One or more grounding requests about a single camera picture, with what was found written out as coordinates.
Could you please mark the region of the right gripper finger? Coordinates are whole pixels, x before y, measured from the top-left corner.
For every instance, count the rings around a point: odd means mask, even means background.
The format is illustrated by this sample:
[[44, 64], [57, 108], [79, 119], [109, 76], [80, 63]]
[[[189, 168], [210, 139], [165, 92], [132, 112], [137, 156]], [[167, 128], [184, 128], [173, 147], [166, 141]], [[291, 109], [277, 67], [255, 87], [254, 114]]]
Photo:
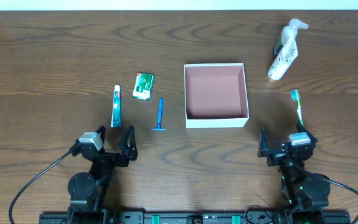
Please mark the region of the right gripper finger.
[[266, 139], [264, 129], [261, 127], [257, 156], [258, 157], [267, 157], [269, 154], [270, 154], [270, 148], [268, 146], [268, 141]]
[[300, 120], [298, 120], [296, 123], [296, 129], [298, 133], [306, 133], [309, 137], [312, 136], [312, 134], [301, 124]]

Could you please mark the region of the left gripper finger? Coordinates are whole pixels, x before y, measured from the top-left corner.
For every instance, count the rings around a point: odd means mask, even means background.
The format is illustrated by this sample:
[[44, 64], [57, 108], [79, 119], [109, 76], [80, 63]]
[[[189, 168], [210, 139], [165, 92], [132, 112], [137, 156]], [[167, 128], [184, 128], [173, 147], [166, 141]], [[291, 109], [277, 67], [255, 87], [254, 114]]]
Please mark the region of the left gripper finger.
[[125, 156], [129, 161], [136, 161], [138, 158], [138, 150], [136, 147], [134, 126], [130, 125], [126, 134], [118, 143], [118, 148], [121, 149], [121, 155]]
[[95, 131], [95, 141], [98, 144], [104, 144], [105, 143], [105, 134], [106, 134], [106, 128], [104, 125], [101, 125], [96, 131]]

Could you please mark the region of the green white toothbrush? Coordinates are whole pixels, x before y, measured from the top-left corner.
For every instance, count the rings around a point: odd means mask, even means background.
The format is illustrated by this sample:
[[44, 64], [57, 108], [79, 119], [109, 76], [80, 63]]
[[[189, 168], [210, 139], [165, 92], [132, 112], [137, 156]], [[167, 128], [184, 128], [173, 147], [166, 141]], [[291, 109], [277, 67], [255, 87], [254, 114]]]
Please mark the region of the green white toothbrush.
[[296, 101], [297, 102], [297, 109], [296, 109], [296, 112], [297, 112], [297, 115], [298, 115], [298, 119], [299, 119], [299, 122], [303, 125], [303, 117], [302, 117], [302, 114], [301, 114], [301, 102], [300, 102], [300, 94], [299, 94], [299, 91], [298, 89], [293, 89], [290, 91], [290, 94], [291, 94], [291, 98], [293, 101]]

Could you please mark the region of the white Pantene tube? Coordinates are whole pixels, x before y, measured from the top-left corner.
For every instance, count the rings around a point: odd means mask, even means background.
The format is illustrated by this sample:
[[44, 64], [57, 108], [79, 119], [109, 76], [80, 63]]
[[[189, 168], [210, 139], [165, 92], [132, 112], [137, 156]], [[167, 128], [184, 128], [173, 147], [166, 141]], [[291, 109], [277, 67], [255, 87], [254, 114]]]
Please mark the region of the white Pantene tube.
[[269, 68], [267, 73], [268, 81], [275, 82], [280, 80], [297, 56], [296, 37], [291, 35]]

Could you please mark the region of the clear pump sanitizer bottle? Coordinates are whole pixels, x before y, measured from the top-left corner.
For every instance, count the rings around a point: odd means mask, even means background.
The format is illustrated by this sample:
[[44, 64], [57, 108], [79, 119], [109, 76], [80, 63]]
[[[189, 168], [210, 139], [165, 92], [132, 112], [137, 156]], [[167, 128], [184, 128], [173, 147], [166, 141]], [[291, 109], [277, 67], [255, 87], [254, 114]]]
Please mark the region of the clear pump sanitizer bottle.
[[292, 35], [296, 37], [298, 34], [298, 30], [300, 29], [308, 29], [309, 25], [300, 21], [299, 19], [290, 20], [289, 24], [283, 28], [279, 38], [275, 42], [273, 47], [273, 56], [277, 57], [283, 46], [287, 43], [287, 40]]

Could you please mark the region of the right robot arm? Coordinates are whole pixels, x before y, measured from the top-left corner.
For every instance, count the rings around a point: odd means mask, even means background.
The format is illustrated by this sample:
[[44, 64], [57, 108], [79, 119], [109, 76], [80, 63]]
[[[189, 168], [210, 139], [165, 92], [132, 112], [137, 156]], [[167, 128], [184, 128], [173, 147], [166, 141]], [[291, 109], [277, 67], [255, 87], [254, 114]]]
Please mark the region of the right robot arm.
[[278, 166], [281, 172], [281, 191], [290, 206], [273, 213], [273, 223], [323, 222], [323, 208], [329, 205], [330, 184], [321, 174], [304, 168], [304, 162], [313, 155], [318, 140], [300, 123], [297, 132], [288, 136], [280, 149], [271, 149], [264, 129], [260, 130], [258, 157], [265, 157], [267, 166]]

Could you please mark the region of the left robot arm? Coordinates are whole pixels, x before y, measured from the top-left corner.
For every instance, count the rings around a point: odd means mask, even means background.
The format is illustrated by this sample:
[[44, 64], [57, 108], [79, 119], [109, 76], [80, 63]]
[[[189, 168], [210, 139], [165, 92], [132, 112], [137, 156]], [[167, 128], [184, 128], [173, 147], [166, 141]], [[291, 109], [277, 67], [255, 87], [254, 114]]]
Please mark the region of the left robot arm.
[[85, 132], [70, 148], [73, 156], [92, 163], [88, 172], [75, 174], [68, 182], [70, 206], [68, 223], [118, 223], [118, 215], [104, 207], [104, 200], [116, 173], [116, 167], [127, 167], [138, 157], [134, 127], [130, 126], [118, 143], [120, 153], [104, 149], [106, 128], [100, 126], [95, 132]]

